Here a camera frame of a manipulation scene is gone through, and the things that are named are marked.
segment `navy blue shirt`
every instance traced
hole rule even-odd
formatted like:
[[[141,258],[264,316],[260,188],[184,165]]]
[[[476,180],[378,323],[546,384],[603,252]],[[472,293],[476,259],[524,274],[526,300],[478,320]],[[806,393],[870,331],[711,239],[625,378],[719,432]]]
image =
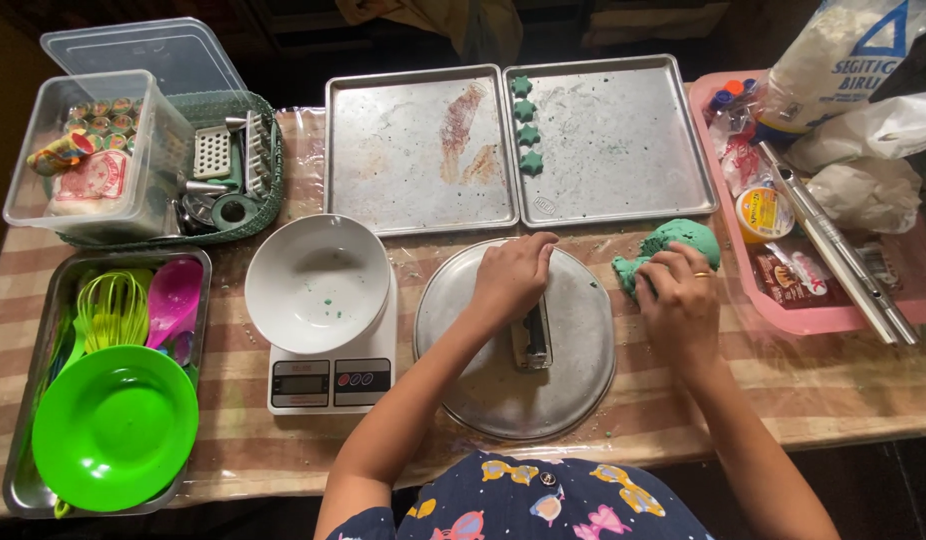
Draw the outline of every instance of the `navy blue shirt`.
[[[349,518],[327,540],[712,540],[655,476],[583,459],[517,460],[477,451],[431,484],[403,519]]]

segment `green basket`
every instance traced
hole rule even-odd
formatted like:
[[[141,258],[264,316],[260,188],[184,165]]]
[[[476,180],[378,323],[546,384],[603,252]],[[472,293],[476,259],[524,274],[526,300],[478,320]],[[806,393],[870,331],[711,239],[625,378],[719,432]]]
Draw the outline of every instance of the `green basket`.
[[[282,182],[282,131],[277,125],[276,112],[273,110],[273,107],[259,95],[246,90],[222,90],[179,94],[175,96],[166,96],[166,99],[168,99],[196,129],[221,125],[223,119],[226,117],[245,117],[248,111],[255,111],[270,121],[274,126],[273,131],[275,132],[275,136],[273,137],[273,149],[270,153],[273,159],[270,169],[273,171],[273,180],[270,187],[270,196],[266,199],[264,204],[259,207],[259,213],[254,215],[253,219],[250,221],[230,230],[219,230],[217,232],[197,234],[182,238],[163,238],[128,244],[100,245],[87,244],[76,238],[72,238],[72,236],[60,233],[60,238],[65,242],[78,248],[104,251],[138,250],[182,244],[203,246],[251,237],[273,223],[273,220],[279,215],[279,209],[282,207],[284,194]]]

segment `green plate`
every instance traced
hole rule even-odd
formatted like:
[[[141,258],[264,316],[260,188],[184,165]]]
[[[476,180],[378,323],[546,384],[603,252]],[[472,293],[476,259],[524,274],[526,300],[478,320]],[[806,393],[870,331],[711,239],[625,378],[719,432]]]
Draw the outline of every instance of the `green plate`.
[[[46,485],[73,507],[128,509],[180,472],[199,422],[196,391],[176,362],[140,345],[108,347],[46,390],[33,456]]]

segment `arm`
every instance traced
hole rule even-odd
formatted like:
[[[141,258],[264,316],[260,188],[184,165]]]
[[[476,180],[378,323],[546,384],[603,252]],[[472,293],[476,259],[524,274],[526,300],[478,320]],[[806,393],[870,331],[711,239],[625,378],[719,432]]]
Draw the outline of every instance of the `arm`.
[[[765,538],[838,539],[829,514],[717,353],[719,300],[706,258],[676,242],[669,247],[637,270],[637,299],[654,351],[670,359],[703,412],[743,512]],[[709,276],[693,276],[701,272]]]
[[[540,300],[557,240],[537,232],[486,251],[469,305],[340,449],[326,481],[316,540],[363,510],[390,505],[393,484],[419,448],[446,388],[490,338]]]

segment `table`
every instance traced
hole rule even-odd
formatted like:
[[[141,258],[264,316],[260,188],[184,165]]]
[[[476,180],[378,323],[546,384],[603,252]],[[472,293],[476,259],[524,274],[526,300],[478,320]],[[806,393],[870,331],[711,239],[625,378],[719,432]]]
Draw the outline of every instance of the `table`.
[[[277,224],[254,238],[206,248],[213,283],[199,382],[200,429],[186,484],[173,506],[268,495],[318,495],[336,452],[361,415],[274,416],[266,409],[269,344],[255,331],[243,279],[256,246],[276,227],[322,210],[324,115],[283,112],[287,201]],[[609,291],[616,373],[598,411],[569,434],[540,444],[503,444],[478,436],[442,411],[401,485],[418,485],[474,449],[518,457],[582,458],[653,466],[710,455],[705,425],[685,392],[674,387],[664,358],[646,343],[638,309],[610,268],[631,257],[656,223],[559,230],[560,247]],[[726,226],[709,220],[724,246]],[[397,273],[397,370],[413,363],[412,327],[422,289],[448,257],[477,241],[516,230],[390,238]],[[11,228],[0,255],[0,515],[1,486],[19,402],[50,276],[75,250],[39,228]],[[926,435],[926,343],[893,348],[869,332],[782,335],[744,328],[747,301],[733,253],[718,273],[720,352],[770,432],[788,449]]]

